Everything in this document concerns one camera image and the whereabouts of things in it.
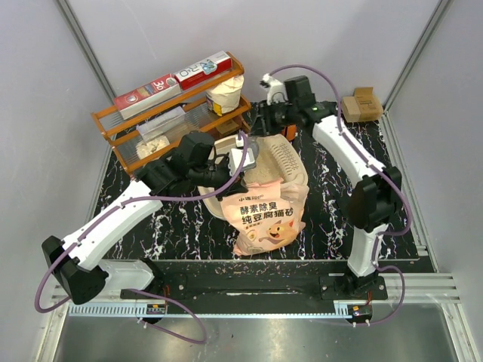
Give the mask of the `pink cat litter bag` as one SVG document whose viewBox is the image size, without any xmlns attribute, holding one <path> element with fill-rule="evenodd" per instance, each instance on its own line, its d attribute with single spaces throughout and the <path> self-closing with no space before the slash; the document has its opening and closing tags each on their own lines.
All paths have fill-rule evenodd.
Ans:
<svg viewBox="0 0 483 362">
<path fill-rule="evenodd" d="M 252 183 L 246 193 L 223 198 L 225 220 L 238 230 L 234 253 L 250 256 L 283 248 L 305 228 L 304 207 L 309 187 L 285 183 Z"/>
</svg>

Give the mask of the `metal litter scoop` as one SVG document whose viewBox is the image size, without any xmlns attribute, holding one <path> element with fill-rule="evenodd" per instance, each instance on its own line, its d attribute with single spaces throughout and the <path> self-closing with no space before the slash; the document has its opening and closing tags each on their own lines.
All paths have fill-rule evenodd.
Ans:
<svg viewBox="0 0 483 362">
<path fill-rule="evenodd" d="M 258 137 L 248 137 L 248 148 L 252 151 L 255 160 L 260 154 L 260 144 L 257 140 Z"/>
</svg>

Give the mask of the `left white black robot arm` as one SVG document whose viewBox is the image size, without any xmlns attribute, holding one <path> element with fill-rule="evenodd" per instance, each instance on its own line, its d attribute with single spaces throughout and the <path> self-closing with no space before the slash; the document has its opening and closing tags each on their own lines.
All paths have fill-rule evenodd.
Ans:
<svg viewBox="0 0 483 362">
<path fill-rule="evenodd" d="M 177 147 L 136 171 L 128 187 L 86 225 L 64 238 L 50 236 L 42 243 L 48 270 L 34 298 L 41 306 L 50 276 L 66 293 L 66 301 L 83 305 L 99 294 L 122 290 L 132 298 L 165 298 L 165 273 L 150 259 L 107 262 L 104 256 L 143 219 L 168 202 L 200 201 L 225 195 L 240 185 L 245 165 L 254 162 L 248 135 L 238 133 L 234 148 L 225 155 L 214 151 L 214 138 L 192 131 Z"/>
</svg>

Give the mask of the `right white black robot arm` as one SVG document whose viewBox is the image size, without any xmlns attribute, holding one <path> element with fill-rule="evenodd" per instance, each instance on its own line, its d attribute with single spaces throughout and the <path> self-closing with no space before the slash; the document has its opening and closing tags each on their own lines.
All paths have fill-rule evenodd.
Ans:
<svg viewBox="0 0 483 362">
<path fill-rule="evenodd" d="M 379 283 L 377 257 L 389 221 L 401 207 L 401 172 L 372 156 L 340 118 L 335 102 L 317 101 L 304 76 L 279 81 L 266 73 L 260 80 L 266 99 L 257 105 L 252 134 L 272 136 L 295 125 L 306 132 L 339 164 L 352 185 L 344 203 L 345 217 L 353 226 L 352 249 L 334 292 L 359 299 Z"/>
</svg>

